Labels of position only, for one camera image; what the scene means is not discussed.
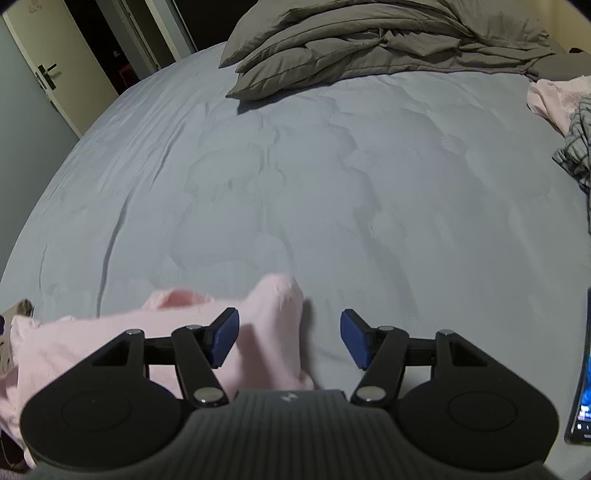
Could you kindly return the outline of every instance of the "black ribbed surface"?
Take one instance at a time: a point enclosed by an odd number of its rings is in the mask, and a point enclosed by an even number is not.
[[[411,445],[388,413],[353,406],[340,391],[242,392],[228,406],[194,412],[168,447],[135,466],[92,474],[41,465],[29,478],[556,479],[540,463],[503,473],[442,465]]]

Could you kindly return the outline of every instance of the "metal screw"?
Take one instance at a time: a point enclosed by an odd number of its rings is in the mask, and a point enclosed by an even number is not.
[[[195,390],[195,400],[203,404],[210,404],[220,401],[223,398],[223,391],[216,387],[203,387]]]
[[[386,398],[386,391],[381,387],[375,385],[366,385],[357,389],[355,392],[361,400],[366,402],[380,401]]]

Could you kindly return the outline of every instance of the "doorway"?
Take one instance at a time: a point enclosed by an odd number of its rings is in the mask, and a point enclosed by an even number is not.
[[[82,36],[109,81],[121,95],[139,82],[119,42],[95,0],[65,0]]]

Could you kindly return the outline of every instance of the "plaid fabric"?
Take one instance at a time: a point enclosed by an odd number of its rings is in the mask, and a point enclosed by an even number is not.
[[[580,101],[565,141],[564,148],[557,150],[552,158],[579,182],[587,195],[587,224],[591,234],[591,96]]]

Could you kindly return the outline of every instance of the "door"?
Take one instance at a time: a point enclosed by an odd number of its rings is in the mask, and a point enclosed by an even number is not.
[[[47,96],[81,137],[117,92],[63,0],[19,0],[4,13]]]

